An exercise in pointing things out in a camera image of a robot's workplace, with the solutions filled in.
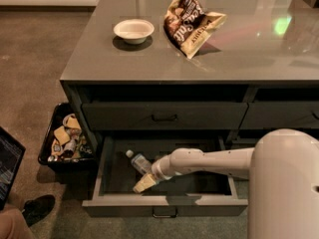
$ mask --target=laptop screen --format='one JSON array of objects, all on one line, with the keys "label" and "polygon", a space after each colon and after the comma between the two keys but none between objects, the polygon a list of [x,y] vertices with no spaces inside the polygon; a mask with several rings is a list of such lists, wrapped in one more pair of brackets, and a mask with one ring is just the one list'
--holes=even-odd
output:
[{"label": "laptop screen", "polygon": [[0,210],[9,196],[25,147],[0,126]]}]

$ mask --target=brown foil bag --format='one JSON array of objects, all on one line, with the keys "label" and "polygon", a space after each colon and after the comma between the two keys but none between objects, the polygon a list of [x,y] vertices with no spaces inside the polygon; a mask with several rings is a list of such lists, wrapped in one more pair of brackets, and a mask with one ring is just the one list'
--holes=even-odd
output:
[{"label": "brown foil bag", "polygon": [[163,27],[169,39],[191,59],[225,20],[225,14],[205,13],[197,0],[172,0]]}]

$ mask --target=black bin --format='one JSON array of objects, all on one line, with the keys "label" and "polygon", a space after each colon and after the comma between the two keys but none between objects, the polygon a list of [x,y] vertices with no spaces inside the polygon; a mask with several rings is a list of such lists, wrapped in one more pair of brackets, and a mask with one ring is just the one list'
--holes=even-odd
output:
[{"label": "black bin", "polygon": [[48,157],[51,155],[51,146],[54,140],[54,130],[63,125],[63,118],[69,114],[72,114],[73,110],[69,103],[58,104],[54,111],[53,115],[43,141],[38,161],[42,165],[48,165],[54,171],[74,171],[74,170],[91,170],[97,169],[98,164],[95,158],[92,157],[81,157],[76,160],[63,160],[58,162],[49,162]]}]

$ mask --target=shoe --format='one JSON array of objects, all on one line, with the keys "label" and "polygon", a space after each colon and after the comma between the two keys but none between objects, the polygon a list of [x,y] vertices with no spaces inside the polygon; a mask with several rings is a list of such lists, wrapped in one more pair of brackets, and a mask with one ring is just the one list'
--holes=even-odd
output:
[{"label": "shoe", "polygon": [[52,211],[54,204],[55,198],[53,195],[44,195],[35,200],[27,201],[22,211],[27,225],[31,227],[45,218]]}]

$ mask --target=brown floor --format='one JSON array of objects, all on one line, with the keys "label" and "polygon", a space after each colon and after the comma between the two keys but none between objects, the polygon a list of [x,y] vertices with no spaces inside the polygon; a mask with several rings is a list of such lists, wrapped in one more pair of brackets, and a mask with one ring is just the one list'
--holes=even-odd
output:
[{"label": "brown floor", "polygon": [[238,217],[92,218],[82,207],[90,195],[89,173],[58,174],[39,164],[53,109],[67,100],[60,76],[90,16],[0,12],[0,125],[27,148],[13,190],[26,199],[56,197],[52,213],[31,227],[36,237],[246,238],[246,212]]}]

